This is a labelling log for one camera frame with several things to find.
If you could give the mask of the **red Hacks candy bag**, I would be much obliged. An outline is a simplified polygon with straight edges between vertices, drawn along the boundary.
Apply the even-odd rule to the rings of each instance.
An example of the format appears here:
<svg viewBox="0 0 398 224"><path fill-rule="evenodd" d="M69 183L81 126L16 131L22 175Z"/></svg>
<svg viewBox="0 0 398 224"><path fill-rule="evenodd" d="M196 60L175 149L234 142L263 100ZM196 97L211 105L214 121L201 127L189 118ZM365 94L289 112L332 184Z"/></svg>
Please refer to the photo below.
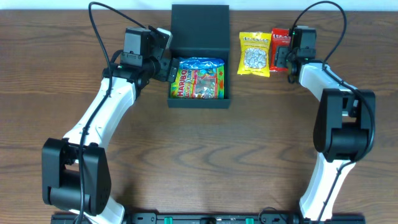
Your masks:
<svg viewBox="0 0 398 224"><path fill-rule="evenodd" d="M271 72L287 71L286 56L289 53L290 39L288 29L273 28L271 37Z"/></svg>

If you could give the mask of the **yellow Hacks candy bag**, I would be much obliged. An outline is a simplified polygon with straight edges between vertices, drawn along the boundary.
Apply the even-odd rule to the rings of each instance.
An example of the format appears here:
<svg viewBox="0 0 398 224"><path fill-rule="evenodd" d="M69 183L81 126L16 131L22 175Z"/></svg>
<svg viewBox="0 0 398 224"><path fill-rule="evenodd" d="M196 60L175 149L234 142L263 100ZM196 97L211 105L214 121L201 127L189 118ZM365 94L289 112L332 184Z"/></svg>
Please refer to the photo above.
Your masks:
<svg viewBox="0 0 398 224"><path fill-rule="evenodd" d="M271 33L240 32L241 57L237 74L270 77Z"/></svg>

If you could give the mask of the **blue Oreo cookie pack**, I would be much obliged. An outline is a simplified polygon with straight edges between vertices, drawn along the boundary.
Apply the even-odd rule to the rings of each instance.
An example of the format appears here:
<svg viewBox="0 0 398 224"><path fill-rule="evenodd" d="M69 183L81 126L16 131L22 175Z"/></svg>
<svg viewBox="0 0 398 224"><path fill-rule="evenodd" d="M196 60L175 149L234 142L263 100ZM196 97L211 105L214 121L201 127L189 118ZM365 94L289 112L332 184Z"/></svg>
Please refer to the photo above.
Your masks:
<svg viewBox="0 0 398 224"><path fill-rule="evenodd" d="M180 61L179 69L190 69L190 70L218 68L224 65L224 61L220 58L180 57L179 61Z"/></svg>

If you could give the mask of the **Haribo worms gummy bag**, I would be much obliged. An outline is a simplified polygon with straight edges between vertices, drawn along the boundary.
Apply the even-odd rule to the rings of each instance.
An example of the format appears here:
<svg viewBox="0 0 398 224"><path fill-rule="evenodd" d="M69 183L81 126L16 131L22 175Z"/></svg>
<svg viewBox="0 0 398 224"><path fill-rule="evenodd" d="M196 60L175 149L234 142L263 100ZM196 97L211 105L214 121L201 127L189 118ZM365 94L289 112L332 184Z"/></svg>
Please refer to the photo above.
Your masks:
<svg viewBox="0 0 398 224"><path fill-rule="evenodd" d="M171 98L223 99L224 66L205 69L179 69L170 86Z"/></svg>

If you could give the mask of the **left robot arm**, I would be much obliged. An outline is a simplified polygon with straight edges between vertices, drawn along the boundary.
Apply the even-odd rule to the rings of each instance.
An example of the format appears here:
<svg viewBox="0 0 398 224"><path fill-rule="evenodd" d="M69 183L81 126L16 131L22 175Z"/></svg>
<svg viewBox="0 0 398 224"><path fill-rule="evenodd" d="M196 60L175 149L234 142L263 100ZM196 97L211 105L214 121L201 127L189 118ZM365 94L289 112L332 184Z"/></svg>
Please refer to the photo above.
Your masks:
<svg viewBox="0 0 398 224"><path fill-rule="evenodd" d="M174 82L179 61L171 56L170 31L128 27L124 48L107 60L100 89L79 122L42 148L42 198L75 213L72 223L122 223L125 208L110 196L109 142L150 79Z"/></svg>

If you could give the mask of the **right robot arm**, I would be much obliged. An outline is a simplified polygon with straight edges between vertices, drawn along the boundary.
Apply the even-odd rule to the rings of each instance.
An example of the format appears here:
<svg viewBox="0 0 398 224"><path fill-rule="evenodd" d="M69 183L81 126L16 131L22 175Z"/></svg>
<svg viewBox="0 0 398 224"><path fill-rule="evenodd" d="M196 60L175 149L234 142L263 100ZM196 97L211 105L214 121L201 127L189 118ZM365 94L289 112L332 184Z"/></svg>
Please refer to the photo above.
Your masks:
<svg viewBox="0 0 398 224"><path fill-rule="evenodd" d="M289 83L308 89L319 101L313 129L317 161L299 200L302 223L331 223L333 205L348 173L372 149L375 94L347 84L316 58L314 28L276 29L273 63L288 72Z"/></svg>

